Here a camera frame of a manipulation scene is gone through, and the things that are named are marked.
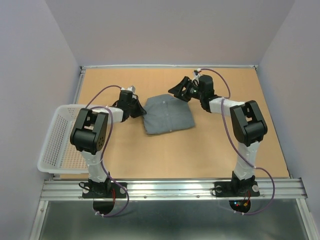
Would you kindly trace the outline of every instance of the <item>cardboard surface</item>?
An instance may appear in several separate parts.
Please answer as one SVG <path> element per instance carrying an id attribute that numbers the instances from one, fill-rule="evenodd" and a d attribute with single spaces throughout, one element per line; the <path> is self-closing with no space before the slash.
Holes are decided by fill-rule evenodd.
<path id="1" fill-rule="evenodd" d="M 268 126 L 268 133 L 259 147 L 256 165 L 266 168 L 273 177 L 288 177 L 286 163 L 262 93 L 256 71 L 252 68 L 216 68 L 227 80 L 231 100 L 255 100 Z M 215 93 L 228 94 L 218 75 L 213 76 Z M 92 97 L 108 85 L 127 88 L 134 85 L 144 106 L 147 98 L 165 94 L 184 76 L 192 78 L 192 68 L 113 68 L 87 69 L 79 95 L 79 104 L 87 104 Z M 106 89 L 92 104 L 112 105 L 119 98 L 118 88 Z M 166 179 L 166 178 L 230 178 L 237 155 L 232 149 L 222 116 L 204 111 L 200 102 L 189 102 L 195 127 L 187 130 L 147 135 L 143 118 L 129 118 L 116 123 L 107 146 L 104 164 L 117 179 Z M 231 119 L 227 118 L 232 139 Z M 257 177 L 267 177 L 256 171 Z M 61 175 L 61 178 L 86 178 L 81 175 Z"/>

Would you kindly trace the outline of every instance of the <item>white wall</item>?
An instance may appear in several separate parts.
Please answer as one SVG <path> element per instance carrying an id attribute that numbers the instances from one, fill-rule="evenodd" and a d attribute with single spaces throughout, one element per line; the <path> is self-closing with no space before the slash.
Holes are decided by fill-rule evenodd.
<path id="1" fill-rule="evenodd" d="M 258 67 L 289 171 L 320 227 L 320 1 L 296 0 Z"/>
<path id="2" fill-rule="evenodd" d="M 46 0 L 81 66 L 257 64 L 294 0 Z"/>
<path id="3" fill-rule="evenodd" d="M 29 239 L 45 178 L 37 160 L 79 67 L 44 0 L 0 6 L 0 239 Z"/>

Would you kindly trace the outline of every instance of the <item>white plastic basket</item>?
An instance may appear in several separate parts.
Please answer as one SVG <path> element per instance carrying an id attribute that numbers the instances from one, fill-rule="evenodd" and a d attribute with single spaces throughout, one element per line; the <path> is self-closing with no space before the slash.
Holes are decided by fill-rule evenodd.
<path id="1" fill-rule="evenodd" d="M 69 104 L 55 110 L 38 160 L 39 171 L 50 174 L 88 173 L 84 158 L 70 143 L 72 128 L 80 109 L 84 107 Z"/>

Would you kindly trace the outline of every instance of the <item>purple cable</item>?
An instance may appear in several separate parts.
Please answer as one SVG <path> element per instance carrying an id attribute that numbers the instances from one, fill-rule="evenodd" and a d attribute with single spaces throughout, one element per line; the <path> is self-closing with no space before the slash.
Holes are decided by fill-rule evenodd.
<path id="1" fill-rule="evenodd" d="M 103 169 L 104 173 L 107 175 L 107 177 L 108 177 L 111 181 L 113 181 L 119 188 L 122 188 L 122 189 L 124 190 L 126 196 L 127 196 L 127 201 L 126 201 L 125 205 L 124 205 L 118 212 L 116 212 L 116 213 L 108 214 L 108 215 L 102 215 L 101 213 L 95 211 L 95 213 L 98 214 L 99 216 L 101 216 L 101 217 L 103 217 L 103 218 L 109 218 L 109 217 L 114 217 L 114 216 L 122 213 L 123 210 L 125 210 L 125 208 L 126 208 L 126 207 L 128 206 L 128 204 L 129 204 L 129 193 L 128 193 L 127 189 L 126 189 L 124 186 L 122 186 L 120 183 L 118 183 L 115 179 L 113 179 L 113 178 L 110 176 L 110 174 L 108 173 L 108 171 L 106 170 L 106 168 L 105 168 L 105 166 L 104 166 L 104 161 L 103 161 L 103 159 L 104 159 L 105 150 L 106 150 L 106 148 L 107 148 L 107 145 L 108 145 L 109 140 L 110 140 L 110 137 L 111 137 L 112 130 L 113 130 L 113 128 L 114 128 L 114 116 L 113 116 L 111 110 L 110 110 L 109 108 L 105 107 L 105 106 L 94 106 L 94 107 L 91 108 L 91 110 L 92 110 L 92 109 L 99 109 L 99 108 L 100 108 L 100 109 L 105 109 L 105 110 L 107 110 L 107 111 L 109 112 L 109 114 L 110 114 L 110 119 L 111 119 L 110 131 L 109 131 L 108 137 L 107 137 L 107 139 L 106 139 L 106 141 L 105 141 L 105 145 L 104 145 L 103 150 L 102 150 L 100 163 L 101 163 L 102 169 Z"/>
<path id="2" fill-rule="evenodd" d="M 238 149 L 236 148 L 235 144 L 232 142 L 232 139 L 231 139 L 231 136 L 230 136 L 228 127 L 227 127 L 227 122 L 226 122 L 226 116 L 225 116 L 225 111 L 224 111 L 224 101 L 225 101 L 225 99 L 222 98 L 222 101 L 221 101 L 221 115 L 222 115 L 222 120 L 223 120 L 224 129 L 225 129 L 226 135 L 227 135 L 227 137 L 228 137 L 228 139 L 229 139 L 229 142 L 230 142 L 232 148 L 235 150 L 235 152 L 239 155 L 239 157 L 242 158 L 250 167 L 254 168 L 255 166 L 252 165 L 252 164 L 238 151 Z M 260 210 L 257 210 L 257 211 L 254 211 L 254 212 L 247 212 L 247 213 L 243 213 L 243 212 L 238 212 L 238 211 L 236 211 L 236 213 L 243 214 L 243 215 L 255 215 L 255 214 L 261 213 L 262 211 L 266 210 L 266 209 L 271 205 L 271 203 L 273 202 L 273 200 L 274 200 L 274 198 L 275 198 L 276 185 L 275 185 L 275 181 L 274 181 L 273 177 L 271 176 L 271 174 L 270 174 L 266 169 L 264 169 L 264 168 L 262 168 L 262 167 L 256 167 L 255 169 L 264 171 L 264 172 L 269 176 L 269 178 L 271 179 L 271 182 L 272 182 L 272 196 L 271 196 L 271 199 L 270 199 L 270 201 L 268 202 L 268 204 L 267 204 L 264 208 L 262 208 L 262 209 L 260 209 Z"/>
<path id="3" fill-rule="evenodd" d="M 118 85 L 109 85 L 109 86 L 106 86 L 106 87 L 102 88 L 102 89 L 91 99 L 91 101 L 85 106 L 85 108 L 87 109 L 87 108 L 89 107 L 89 105 L 90 105 L 104 90 L 106 90 L 106 89 L 108 89 L 108 88 L 112 88 L 112 87 L 116 87 L 116 88 L 121 89 L 121 87 L 118 86 Z"/>
<path id="4" fill-rule="evenodd" d="M 225 78 L 220 73 L 218 73 L 216 70 L 213 70 L 211 68 L 201 68 L 201 70 L 207 70 L 207 71 L 211 71 L 211 72 L 217 74 L 222 79 L 222 81 L 224 81 L 224 84 L 225 84 L 226 88 L 228 89 L 229 96 L 225 97 L 225 99 L 229 99 L 231 97 L 230 87 L 229 87 L 227 81 L 225 80 Z"/>

